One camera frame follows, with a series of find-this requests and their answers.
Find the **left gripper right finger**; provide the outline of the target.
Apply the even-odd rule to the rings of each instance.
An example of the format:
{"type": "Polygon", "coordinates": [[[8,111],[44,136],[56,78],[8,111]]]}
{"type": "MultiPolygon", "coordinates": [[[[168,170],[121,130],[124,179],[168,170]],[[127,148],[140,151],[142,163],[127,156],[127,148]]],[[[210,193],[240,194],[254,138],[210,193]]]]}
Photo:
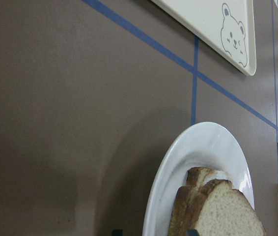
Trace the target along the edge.
{"type": "Polygon", "coordinates": [[[189,229],[186,231],[186,236],[199,236],[199,233],[196,229],[189,229]]]}

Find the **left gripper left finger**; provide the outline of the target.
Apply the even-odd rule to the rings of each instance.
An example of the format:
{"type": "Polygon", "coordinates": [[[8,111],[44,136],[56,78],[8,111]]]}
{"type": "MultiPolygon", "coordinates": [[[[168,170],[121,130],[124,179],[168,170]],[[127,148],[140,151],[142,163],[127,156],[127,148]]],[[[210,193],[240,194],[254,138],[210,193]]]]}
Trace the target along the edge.
{"type": "Polygon", "coordinates": [[[123,230],[122,229],[114,229],[111,232],[111,236],[123,236],[123,230]]]}

